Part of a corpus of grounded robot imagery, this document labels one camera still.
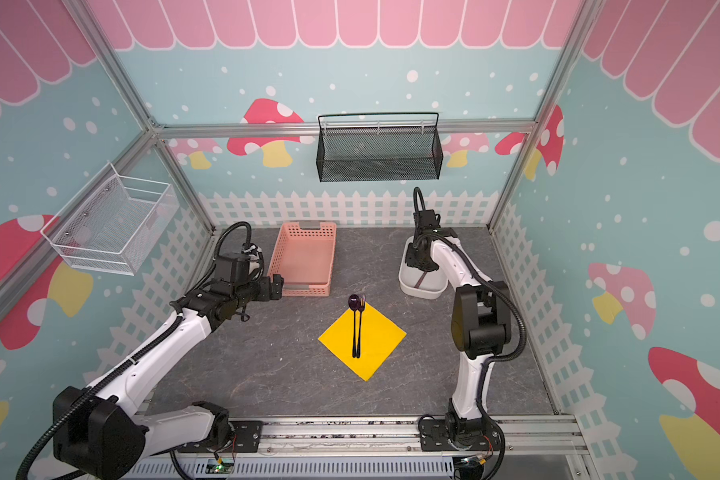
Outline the purple metal fork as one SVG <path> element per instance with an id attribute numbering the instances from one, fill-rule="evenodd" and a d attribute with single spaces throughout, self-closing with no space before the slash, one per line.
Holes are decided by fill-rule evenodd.
<path id="1" fill-rule="evenodd" d="M 356 313 L 358 314 L 357 327 L 356 327 L 356 343 L 355 343 L 355 357 L 362 357 L 362 327 L 363 327 L 363 313 L 366 308 L 366 296 L 360 295 L 357 301 Z"/>

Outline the purple metal spoon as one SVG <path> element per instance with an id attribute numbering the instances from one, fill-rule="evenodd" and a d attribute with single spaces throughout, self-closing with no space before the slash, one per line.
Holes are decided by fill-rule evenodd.
<path id="1" fill-rule="evenodd" d="M 353 329 L 352 329 L 352 332 L 353 332 L 352 357 L 353 358 L 356 358 L 355 357 L 355 343 L 356 343 L 356 332 L 357 332 L 356 327 L 357 327 L 357 320 L 358 320 L 358 314 L 356 313 L 356 309 L 357 309 L 357 301 L 359 299 L 359 296 L 360 296 L 359 294 L 351 294 L 348 298 L 348 307 L 351 310 L 351 312 L 353 313 L 353 325 L 352 325 L 352 327 L 353 327 Z"/>

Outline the yellow paper napkin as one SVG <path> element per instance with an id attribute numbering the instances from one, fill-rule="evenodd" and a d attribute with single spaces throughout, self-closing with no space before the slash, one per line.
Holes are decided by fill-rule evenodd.
<path id="1" fill-rule="evenodd" d="M 352 357 L 353 313 L 347 309 L 319 337 L 339 361 L 364 381 L 368 381 L 406 337 L 398 327 L 370 303 L 363 313 L 362 357 Z"/>

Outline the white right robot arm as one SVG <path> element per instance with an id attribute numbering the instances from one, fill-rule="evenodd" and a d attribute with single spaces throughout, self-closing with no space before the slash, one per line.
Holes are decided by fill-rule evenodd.
<path id="1" fill-rule="evenodd" d="M 492 479 L 499 472 L 507 441 L 486 407 L 487 387 L 496 364 L 518 358 L 527 327 L 503 281 L 485 276 L 463 250 L 457 233 L 413 190 L 414 234 L 405 244 L 398 281 L 412 297 L 436 299 L 454 291 L 450 331 L 459 352 L 456 387 L 442 417 L 417 422 L 424 451 L 451 450 L 457 479 Z"/>

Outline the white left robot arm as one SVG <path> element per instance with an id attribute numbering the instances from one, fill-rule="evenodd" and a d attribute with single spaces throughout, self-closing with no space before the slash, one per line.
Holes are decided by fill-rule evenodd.
<path id="1" fill-rule="evenodd" d="M 206 273 L 182 297 L 171 302 L 167 320 L 138 349 L 84 388 L 68 387 L 54 399 L 51 426 L 21 461 L 16 476 L 28 478 L 46 447 L 72 467 L 68 478 L 91 475 L 120 479 L 142 459 L 197 444 L 218 452 L 235 439 L 226 408 L 198 401 L 180 410 L 141 417 L 137 411 L 148 393 L 195 346 L 225 321 L 248 321 L 251 302 L 281 299 L 284 280 L 265 275 L 265 260 L 252 240 L 252 227 L 238 221 L 218 241 L 242 229 L 239 252 L 225 255 L 216 247 Z"/>

